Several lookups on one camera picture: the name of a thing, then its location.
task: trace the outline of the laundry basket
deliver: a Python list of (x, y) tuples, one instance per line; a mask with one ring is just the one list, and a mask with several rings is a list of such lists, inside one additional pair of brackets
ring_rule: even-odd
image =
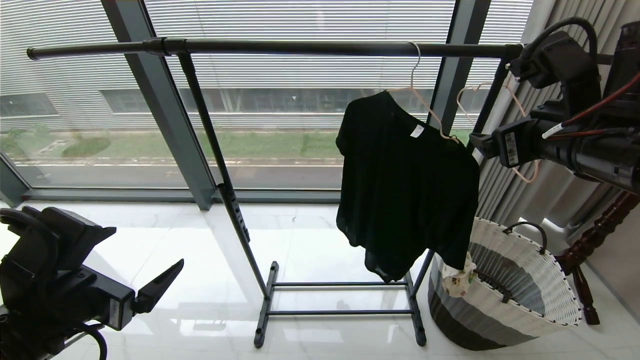
[[(535, 226), (543, 245), (513, 233), (517, 225)], [(429, 310), (440, 330), (469, 350), (516, 345), (575, 327), (580, 308), (537, 224), (509, 227), (476, 218), (469, 252), (477, 276), (463, 297), (442, 286), (444, 262), (438, 256), (429, 279)]]

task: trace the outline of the rack base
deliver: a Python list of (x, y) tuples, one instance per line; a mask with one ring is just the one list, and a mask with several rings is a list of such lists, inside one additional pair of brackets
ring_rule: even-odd
[[(276, 261), (271, 263), (269, 270), (269, 277), (267, 279), (267, 294), (268, 296), (262, 301), (262, 309), (260, 310), (260, 318), (258, 319), (258, 326), (255, 330), (255, 337), (253, 339), (253, 346), (261, 348), (264, 345), (264, 338), (267, 331), (267, 324), (270, 316), (301, 316), (301, 315), (411, 315), (413, 322), (413, 330), (415, 331), (415, 341), (420, 346), (427, 344), (427, 335), (424, 332), (424, 326), (422, 324), (422, 317), (420, 315), (420, 307), (415, 298), (413, 290), (413, 281), (411, 274), (407, 273), (404, 276), (404, 281), (392, 282), (385, 284), (384, 282), (277, 282), (276, 277), (278, 275), (278, 263)], [(389, 287), (389, 286), (403, 286), (406, 291), (407, 301), (409, 303), (409, 309), (401, 310), (271, 310), (271, 301), (273, 300), (273, 294), (276, 291), (276, 287), (281, 288), (293, 288), (293, 287), (316, 287), (316, 286), (358, 286), (358, 287)]]

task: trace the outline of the t-shirt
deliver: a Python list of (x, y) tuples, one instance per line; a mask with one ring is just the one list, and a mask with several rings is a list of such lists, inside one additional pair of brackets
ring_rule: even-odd
[(462, 269), (477, 208), (479, 167), (388, 92), (352, 101), (335, 140), (344, 156), (336, 223), (365, 266), (400, 280), (433, 249)]

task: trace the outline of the hanger hook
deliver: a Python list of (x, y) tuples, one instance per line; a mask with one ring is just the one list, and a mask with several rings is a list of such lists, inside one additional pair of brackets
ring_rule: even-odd
[(420, 59), (422, 58), (422, 54), (420, 53), (420, 47), (418, 46), (418, 44), (412, 41), (409, 41), (409, 44), (415, 46), (416, 50), (418, 50), (418, 62), (415, 63), (415, 65), (413, 66), (413, 70), (411, 70), (411, 87), (413, 88), (413, 73), (415, 72), (415, 69), (418, 68), (418, 65), (420, 65)]

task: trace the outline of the clothes hanger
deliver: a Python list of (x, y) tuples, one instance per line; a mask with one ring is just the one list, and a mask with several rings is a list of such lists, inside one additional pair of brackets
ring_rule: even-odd
[[(509, 94), (511, 94), (511, 98), (513, 99), (513, 101), (516, 103), (516, 105), (518, 106), (518, 110), (520, 110), (520, 114), (523, 117), (527, 116), (527, 113), (524, 111), (524, 107), (522, 106), (522, 103), (520, 102), (520, 100), (518, 100), (518, 97), (516, 96), (516, 94), (513, 92), (513, 90), (509, 87), (509, 80), (511, 80), (511, 73), (509, 73), (509, 76), (507, 77), (507, 79), (504, 81), (504, 84), (502, 84), (502, 87), (509, 90)], [(462, 93), (465, 90), (473, 90), (473, 91), (478, 91), (482, 86), (488, 85), (490, 86), (491, 83), (480, 83), (477, 86), (467, 86), (465, 88), (460, 89), (460, 91), (458, 92), (458, 96), (456, 97), (456, 103), (458, 103), (458, 108), (460, 110), (462, 110), (463, 113), (465, 113), (465, 116), (467, 117), (467, 120), (469, 120), (469, 122), (471, 124), (475, 124), (473, 120), (471, 120), (471, 116), (469, 115), (469, 113), (467, 113), (467, 111), (465, 110), (465, 108), (462, 106), (462, 104), (460, 104), (460, 97), (462, 96)], [(538, 177), (538, 170), (540, 169), (540, 160), (534, 160), (534, 169), (533, 169), (533, 175), (531, 176), (530, 179), (527, 179), (526, 177), (524, 177), (524, 175), (522, 175), (518, 170), (516, 170), (516, 168), (511, 168), (512, 171), (525, 183), (527, 184), (531, 184), (533, 183), (536, 178)]]
[(436, 119), (438, 124), (440, 124), (440, 128), (438, 129), (440, 131), (440, 136), (443, 139), (452, 140), (452, 141), (454, 141), (456, 143), (460, 143), (460, 141), (458, 140), (458, 137), (456, 137), (455, 135), (453, 135), (453, 136), (444, 135), (444, 133), (442, 132), (442, 120), (440, 120), (438, 115), (436, 115), (436, 113), (434, 113), (433, 110), (431, 110), (431, 108), (429, 107), (429, 104), (427, 104), (427, 102), (424, 100), (424, 98), (422, 98), (422, 96), (420, 96), (418, 91), (416, 91), (416, 89), (413, 87), (413, 73), (415, 72), (415, 69), (418, 68), (418, 65), (420, 65), (420, 60), (422, 59), (422, 54), (420, 53), (420, 47), (418, 46), (418, 44), (416, 44), (415, 42), (412, 42), (412, 41), (409, 41), (409, 44), (415, 46), (415, 48), (418, 50), (418, 62), (415, 63), (415, 66), (413, 66), (413, 69), (411, 70), (411, 84), (409, 85), (408, 88), (390, 89), (390, 90), (387, 90), (387, 92), (398, 92), (398, 91), (406, 91), (406, 90), (411, 91), (418, 98), (418, 100), (422, 103), (422, 105), (424, 105), (424, 107), (431, 114), (431, 116), (434, 119)]

